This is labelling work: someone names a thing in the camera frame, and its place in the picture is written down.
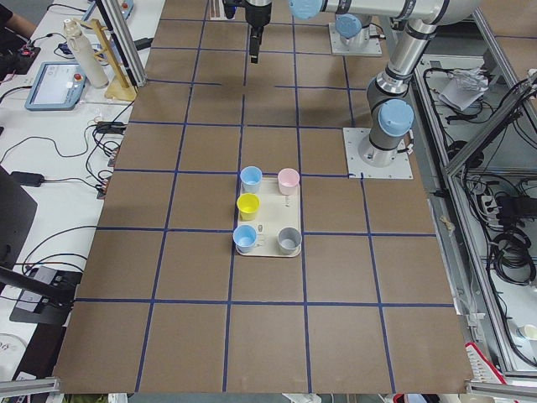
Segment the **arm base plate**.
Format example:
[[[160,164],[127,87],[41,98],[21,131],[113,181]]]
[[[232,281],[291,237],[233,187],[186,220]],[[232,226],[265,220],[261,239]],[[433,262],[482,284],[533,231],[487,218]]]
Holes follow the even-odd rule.
[[[343,143],[350,178],[411,180],[409,155],[411,144],[401,139],[397,149],[383,151],[375,148],[369,138],[369,128],[344,128]]]
[[[333,55],[355,55],[363,57],[381,57],[382,49],[378,29],[369,25],[369,33],[365,30],[351,39],[342,37],[335,28],[334,23],[328,25],[330,33],[331,53]]]

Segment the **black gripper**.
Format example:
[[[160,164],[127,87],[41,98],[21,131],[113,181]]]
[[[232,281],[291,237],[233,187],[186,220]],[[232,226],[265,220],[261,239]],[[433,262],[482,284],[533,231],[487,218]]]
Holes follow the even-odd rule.
[[[250,62],[257,64],[263,40],[263,30],[271,20],[272,0],[245,0],[244,8],[246,21],[251,26],[249,34]]]

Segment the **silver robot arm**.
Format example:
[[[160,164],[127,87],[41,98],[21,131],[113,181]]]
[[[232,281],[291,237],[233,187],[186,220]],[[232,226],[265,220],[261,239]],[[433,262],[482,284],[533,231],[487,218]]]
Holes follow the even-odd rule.
[[[345,45],[365,45],[370,39],[370,23],[373,16],[367,14],[337,14],[335,29]]]
[[[319,13],[376,15],[404,20],[385,69],[368,86],[367,98],[373,126],[358,146],[360,158],[375,167],[395,159],[399,142],[414,121],[412,107],[403,99],[425,48],[441,25],[455,24],[470,16],[479,1],[289,1],[294,17],[311,19]]]

